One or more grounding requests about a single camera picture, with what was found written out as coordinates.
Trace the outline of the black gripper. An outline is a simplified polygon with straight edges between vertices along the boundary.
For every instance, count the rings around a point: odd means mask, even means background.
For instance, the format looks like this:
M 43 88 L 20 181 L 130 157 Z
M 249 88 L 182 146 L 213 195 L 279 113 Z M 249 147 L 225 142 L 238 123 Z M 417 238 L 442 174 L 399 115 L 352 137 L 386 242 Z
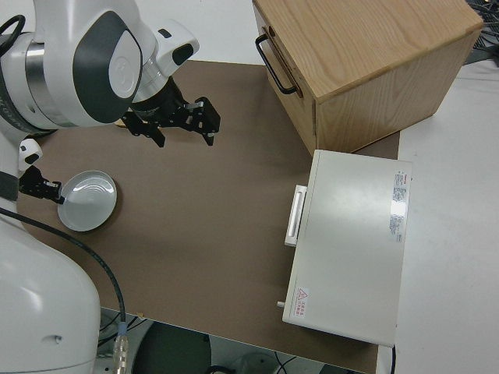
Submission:
M 132 103 L 132 111 L 122 116 L 122 122 L 133 136 L 145 136 L 159 147 L 165 146 L 165 136 L 158 127 L 196 132 L 208 146 L 213 146 L 221 117 L 207 97 L 199 97 L 189 104 L 176 82 L 168 79 L 152 97 Z
M 62 205 L 65 202 L 65 197 L 60 193 L 62 183 L 54 181 L 47 182 L 46 185 L 46 181 L 47 179 L 42 176 L 38 168 L 30 166 L 19 179 L 19 191 L 30 196 L 46 196 L 48 189 L 50 189 L 53 192 L 48 194 L 48 199 Z

